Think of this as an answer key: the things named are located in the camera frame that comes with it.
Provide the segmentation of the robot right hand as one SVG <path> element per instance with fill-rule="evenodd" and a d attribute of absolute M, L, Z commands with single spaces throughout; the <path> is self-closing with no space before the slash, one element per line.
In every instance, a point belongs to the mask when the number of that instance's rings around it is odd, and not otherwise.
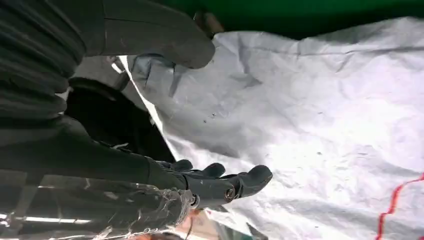
<path fill-rule="evenodd" d="M 257 194 L 257 165 L 227 175 L 189 160 L 143 155 L 134 105 L 83 100 L 88 122 L 61 97 L 86 57 L 148 55 L 190 69 L 215 53 L 184 10 L 156 0 L 3 0 L 0 3 L 0 237 L 149 238 L 191 210 Z"/>

